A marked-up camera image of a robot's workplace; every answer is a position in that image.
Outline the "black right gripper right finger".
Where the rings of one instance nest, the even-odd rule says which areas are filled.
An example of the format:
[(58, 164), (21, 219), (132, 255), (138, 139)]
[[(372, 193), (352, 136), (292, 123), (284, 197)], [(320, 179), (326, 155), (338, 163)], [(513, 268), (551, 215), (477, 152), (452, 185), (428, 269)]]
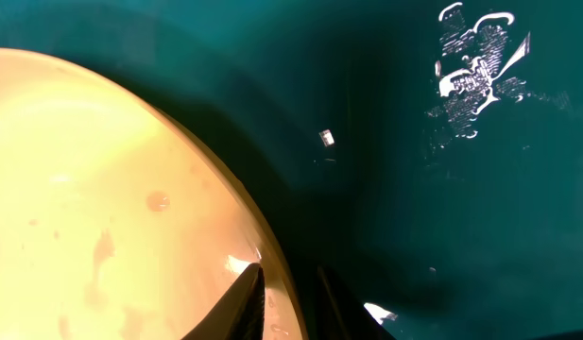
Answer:
[(315, 313), (320, 340), (396, 340), (330, 268), (317, 268)]

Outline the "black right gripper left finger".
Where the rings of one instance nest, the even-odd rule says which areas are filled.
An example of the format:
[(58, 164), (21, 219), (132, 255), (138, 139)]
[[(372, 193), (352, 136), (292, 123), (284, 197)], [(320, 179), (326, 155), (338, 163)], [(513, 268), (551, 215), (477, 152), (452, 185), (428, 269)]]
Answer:
[(262, 340), (265, 299), (264, 270), (251, 263), (181, 340)]

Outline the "yellow plate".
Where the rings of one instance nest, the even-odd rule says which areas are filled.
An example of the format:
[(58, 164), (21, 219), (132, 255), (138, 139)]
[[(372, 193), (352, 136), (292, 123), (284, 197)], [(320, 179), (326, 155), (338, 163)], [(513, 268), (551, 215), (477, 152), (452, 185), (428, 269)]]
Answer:
[(265, 338), (305, 338), (273, 232), (205, 144), (97, 73), (0, 48), (0, 339), (180, 339), (254, 263)]

